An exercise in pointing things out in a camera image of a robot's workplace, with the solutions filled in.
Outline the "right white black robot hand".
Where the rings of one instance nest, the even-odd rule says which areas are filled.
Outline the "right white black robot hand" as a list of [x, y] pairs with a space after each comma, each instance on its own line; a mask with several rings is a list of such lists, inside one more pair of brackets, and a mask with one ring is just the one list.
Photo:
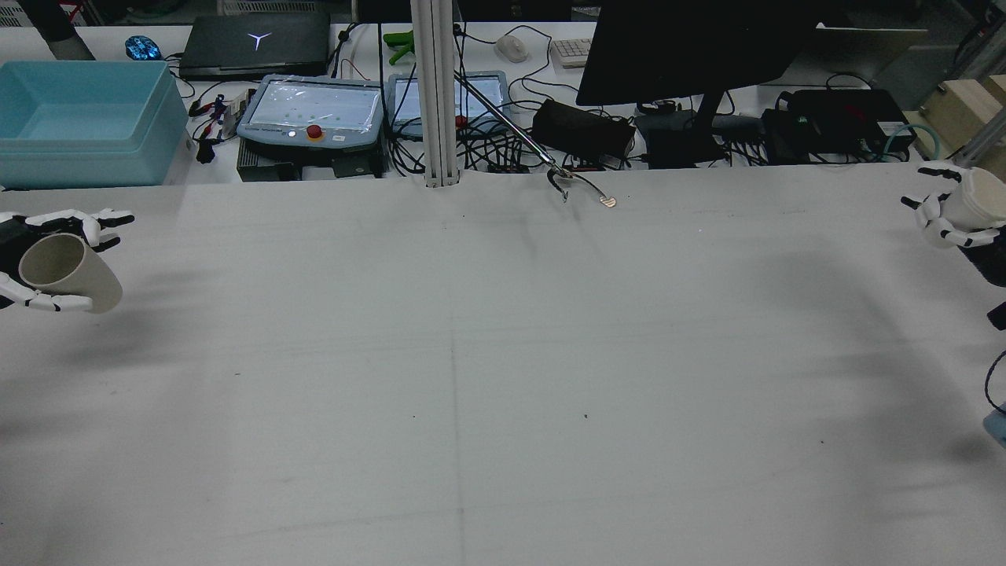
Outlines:
[[923, 166], [921, 175], [951, 182], [924, 198], [904, 196], [924, 239], [937, 248], [958, 248], [992, 285], [1005, 286], [1005, 186], [981, 168]]

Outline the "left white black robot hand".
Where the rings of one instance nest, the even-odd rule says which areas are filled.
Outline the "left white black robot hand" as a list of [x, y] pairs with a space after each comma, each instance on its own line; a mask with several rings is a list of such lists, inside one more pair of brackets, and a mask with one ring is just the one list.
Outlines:
[[121, 243], [112, 228], [135, 222], [132, 211], [105, 208], [96, 214], [79, 209], [62, 209], [43, 215], [22, 215], [13, 211], [2, 214], [2, 308], [23, 306], [33, 311], [97, 312], [96, 300], [86, 295], [64, 291], [46, 292], [26, 282], [16, 273], [20, 261], [31, 246], [53, 235], [68, 235], [81, 241], [94, 253]]

